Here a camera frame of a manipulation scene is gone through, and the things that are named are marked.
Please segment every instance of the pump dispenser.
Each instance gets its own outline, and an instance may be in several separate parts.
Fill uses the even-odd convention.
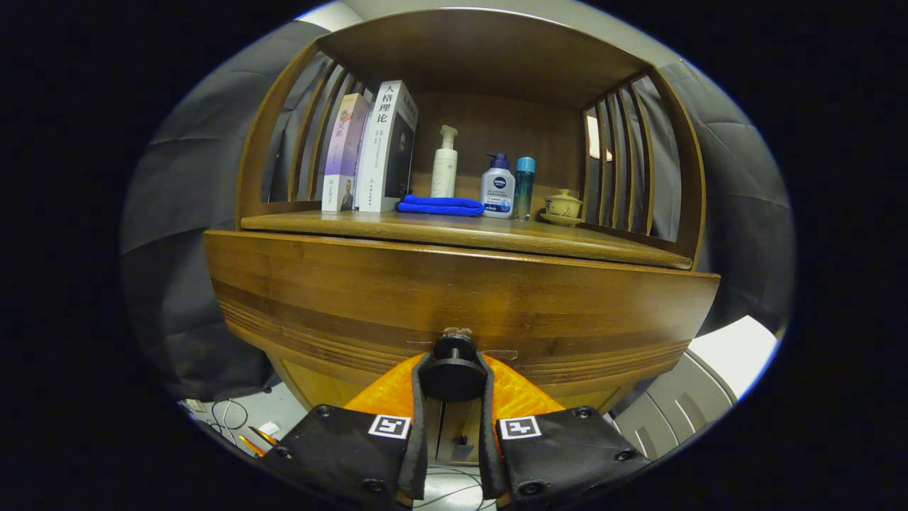
[[[454,137],[457,130],[448,125],[441,126],[441,148],[435,151],[435,164],[432,166],[432,197],[453,197],[454,181],[457,178],[457,151],[454,150]]]
[[[514,176],[510,173],[508,157],[502,153],[489,153],[490,169],[482,175],[479,201],[483,216],[510,218],[514,214]]]

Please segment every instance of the white pump bottle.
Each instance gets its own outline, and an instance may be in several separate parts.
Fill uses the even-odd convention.
[[[432,166],[432,197],[453,197],[454,180],[457,178],[457,151],[454,150],[454,137],[457,130],[448,125],[441,127],[441,149],[435,151],[435,164]]]

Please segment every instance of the cabinet drawer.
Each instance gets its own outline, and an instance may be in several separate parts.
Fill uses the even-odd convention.
[[[672,428],[646,393],[616,417],[615,423],[624,438],[651,460],[678,445]]]
[[[687,353],[675,368],[656,378],[646,393],[668,420],[678,442],[732,407],[725,390]]]

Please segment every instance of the person photo on book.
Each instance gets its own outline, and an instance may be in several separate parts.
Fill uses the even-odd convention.
[[[350,192],[350,189],[353,187],[353,183],[350,179],[347,180],[347,193],[344,194],[343,199],[340,201],[340,210],[349,211],[353,209],[353,194]]]

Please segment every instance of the blue label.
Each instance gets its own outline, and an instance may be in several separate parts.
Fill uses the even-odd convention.
[[[486,211],[500,211],[501,213],[507,213],[510,211],[510,201],[507,199],[501,199],[500,204],[484,204]]]

